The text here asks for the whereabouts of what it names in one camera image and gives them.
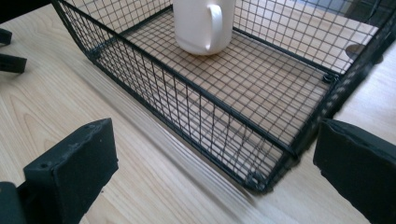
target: mug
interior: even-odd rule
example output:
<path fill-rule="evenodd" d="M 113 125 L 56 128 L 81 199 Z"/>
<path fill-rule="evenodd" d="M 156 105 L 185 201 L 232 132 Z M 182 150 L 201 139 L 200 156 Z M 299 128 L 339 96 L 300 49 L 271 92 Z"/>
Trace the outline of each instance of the mug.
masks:
<path fill-rule="evenodd" d="M 189 53 L 210 55 L 230 44 L 236 0 L 174 0 L 175 35 Z"/>

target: metal grid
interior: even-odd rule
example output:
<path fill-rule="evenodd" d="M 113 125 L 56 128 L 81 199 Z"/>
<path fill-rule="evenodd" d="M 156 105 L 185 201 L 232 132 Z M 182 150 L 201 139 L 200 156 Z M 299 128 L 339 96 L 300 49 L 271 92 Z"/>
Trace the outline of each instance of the metal grid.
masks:
<path fill-rule="evenodd" d="M 334 1 L 313 2 L 237 1 L 230 46 L 203 57 L 177 46 L 171 1 L 53 0 L 93 63 L 258 191 L 298 161 L 318 123 L 357 88 L 396 20 L 384 19 L 388 30 L 376 34 L 378 28 L 342 17 Z M 367 48 L 349 59 L 350 44 Z M 329 76 L 330 83 L 322 81 Z"/>

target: mug handle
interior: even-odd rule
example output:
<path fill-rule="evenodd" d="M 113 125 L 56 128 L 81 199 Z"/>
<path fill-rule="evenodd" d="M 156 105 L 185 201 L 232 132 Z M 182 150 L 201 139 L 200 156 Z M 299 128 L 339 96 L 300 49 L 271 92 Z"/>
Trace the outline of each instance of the mug handle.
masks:
<path fill-rule="evenodd" d="M 205 48 L 207 51 L 210 51 L 219 45 L 223 24 L 221 8 L 218 5 L 208 5 L 207 8 L 210 10 L 212 17 L 212 34 L 210 43 Z"/>

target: wire basket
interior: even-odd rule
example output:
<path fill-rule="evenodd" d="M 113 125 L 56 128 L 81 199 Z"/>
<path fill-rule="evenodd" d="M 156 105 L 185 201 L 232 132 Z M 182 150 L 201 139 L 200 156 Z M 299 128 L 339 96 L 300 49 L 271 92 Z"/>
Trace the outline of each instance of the wire basket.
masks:
<path fill-rule="evenodd" d="M 298 163 L 393 41 L 396 4 L 377 3 L 361 15 L 352 0 L 238 0 L 230 46 L 194 56 L 176 43 L 172 1 L 52 0 L 96 66 L 259 192 Z"/>

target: table surface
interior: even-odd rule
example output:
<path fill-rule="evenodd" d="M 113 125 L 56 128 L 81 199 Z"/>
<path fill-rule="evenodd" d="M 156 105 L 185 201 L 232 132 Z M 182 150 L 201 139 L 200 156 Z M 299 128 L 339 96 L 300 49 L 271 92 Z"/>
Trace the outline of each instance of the table surface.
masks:
<path fill-rule="evenodd" d="M 0 24 L 13 33 L 1 53 L 28 59 L 0 73 L 0 180 L 85 123 L 112 118 L 120 169 L 81 223 L 368 223 L 320 175 L 313 145 L 266 195 L 252 195 L 183 145 L 78 49 L 52 6 Z M 396 47 L 336 119 L 396 144 Z"/>

